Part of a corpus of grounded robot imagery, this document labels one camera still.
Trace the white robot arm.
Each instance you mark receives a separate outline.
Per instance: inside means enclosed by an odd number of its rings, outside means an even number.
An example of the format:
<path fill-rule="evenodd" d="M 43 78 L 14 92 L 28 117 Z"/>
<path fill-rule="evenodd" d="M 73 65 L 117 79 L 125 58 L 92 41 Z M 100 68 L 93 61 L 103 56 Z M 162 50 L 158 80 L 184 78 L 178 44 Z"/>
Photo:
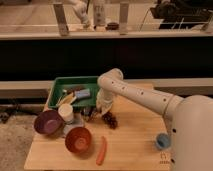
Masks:
<path fill-rule="evenodd" d="M 97 79 L 100 90 L 97 106 L 111 107 L 113 95 L 123 96 L 161 115 L 171 123 L 170 171 L 213 171 L 213 98 L 192 95 L 186 98 L 123 81 L 114 68 Z"/>

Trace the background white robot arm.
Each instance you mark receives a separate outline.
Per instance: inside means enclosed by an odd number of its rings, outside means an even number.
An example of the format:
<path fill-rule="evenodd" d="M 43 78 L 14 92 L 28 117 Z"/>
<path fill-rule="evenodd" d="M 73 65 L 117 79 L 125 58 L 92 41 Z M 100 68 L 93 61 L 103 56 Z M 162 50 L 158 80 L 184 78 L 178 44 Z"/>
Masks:
<path fill-rule="evenodd" d="M 81 21 L 81 23 L 85 27 L 90 26 L 90 21 L 88 18 L 88 15 L 86 13 L 87 5 L 82 0 L 70 0 L 70 4 L 72 5 L 75 15 L 78 17 L 78 19 Z"/>

